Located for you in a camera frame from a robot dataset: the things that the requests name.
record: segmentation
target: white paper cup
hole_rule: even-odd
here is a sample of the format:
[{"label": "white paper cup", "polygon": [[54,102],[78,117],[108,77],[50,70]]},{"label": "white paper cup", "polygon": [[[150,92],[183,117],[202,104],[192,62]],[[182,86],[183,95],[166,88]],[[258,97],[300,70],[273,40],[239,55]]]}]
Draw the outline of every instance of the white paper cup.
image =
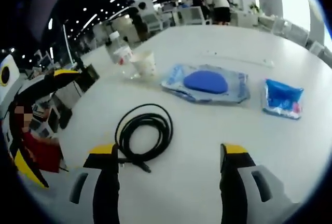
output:
[{"label": "white paper cup", "polygon": [[134,54],[130,62],[143,78],[148,78],[156,74],[155,56],[151,51]]}]

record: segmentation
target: red clothing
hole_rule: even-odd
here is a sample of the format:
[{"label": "red clothing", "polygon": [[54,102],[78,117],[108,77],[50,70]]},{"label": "red clothing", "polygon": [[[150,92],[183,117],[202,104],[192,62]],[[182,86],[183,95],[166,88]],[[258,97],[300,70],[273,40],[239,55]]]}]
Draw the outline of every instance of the red clothing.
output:
[{"label": "red clothing", "polygon": [[61,150],[59,146],[42,143],[36,140],[30,132],[23,133],[23,144],[35,157],[40,170],[59,172]]}]

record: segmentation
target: desk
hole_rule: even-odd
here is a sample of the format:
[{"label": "desk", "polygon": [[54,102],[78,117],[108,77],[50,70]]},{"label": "desk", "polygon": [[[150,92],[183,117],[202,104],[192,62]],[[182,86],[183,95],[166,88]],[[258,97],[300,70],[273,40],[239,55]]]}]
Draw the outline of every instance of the desk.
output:
[{"label": "desk", "polygon": [[[144,50],[153,50],[161,73],[176,62],[209,63],[248,73],[252,97],[239,107],[197,105],[102,75],[74,107],[68,127],[59,135],[69,167],[82,166],[95,145],[112,142],[118,121],[134,106],[160,104],[174,121],[170,146],[147,163],[151,174],[134,165],[120,168],[121,223],[220,223],[219,145],[226,142],[244,146],[256,164],[284,183],[293,202],[307,199],[325,172],[331,151],[332,70],[324,62],[287,39],[232,26],[171,27],[135,51]],[[274,67],[260,65],[265,59]],[[302,119],[261,111],[265,78],[305,89]],[[151,148],[157,131],[147,127],[137,132],[132,149]]]}]

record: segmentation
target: black shorts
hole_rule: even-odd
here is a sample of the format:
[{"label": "black shorts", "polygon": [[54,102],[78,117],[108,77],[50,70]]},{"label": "black shorts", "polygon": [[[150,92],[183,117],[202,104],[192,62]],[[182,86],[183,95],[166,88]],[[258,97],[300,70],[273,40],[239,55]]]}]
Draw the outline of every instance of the black shorts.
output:
[{"label": "black shorts", "polygon": [[214,8],[214,18],[217,22],[230,22],[229,7]]}]

